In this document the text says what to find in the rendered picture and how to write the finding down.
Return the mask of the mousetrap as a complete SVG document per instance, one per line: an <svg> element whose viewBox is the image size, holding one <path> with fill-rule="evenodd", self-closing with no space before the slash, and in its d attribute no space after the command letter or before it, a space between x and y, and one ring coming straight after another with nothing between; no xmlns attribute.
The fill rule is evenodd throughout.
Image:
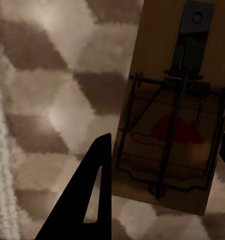
<svg viewBox="0 0 225 240"><path fill-rule="evenodd" d="M144 0L111 195L205 215L225 133L225 0Z"/></svg>

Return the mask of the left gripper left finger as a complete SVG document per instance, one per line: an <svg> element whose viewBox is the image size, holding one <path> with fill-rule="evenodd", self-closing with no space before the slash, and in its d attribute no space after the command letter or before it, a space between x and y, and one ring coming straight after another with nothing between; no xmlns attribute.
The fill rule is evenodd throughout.
<svg viewBox="0 0 225 240"><path fill-rule="evenodd" d="M98 215L84 223L99 167ZM94 140L34 240L112 240L112 135Z"/></svg>

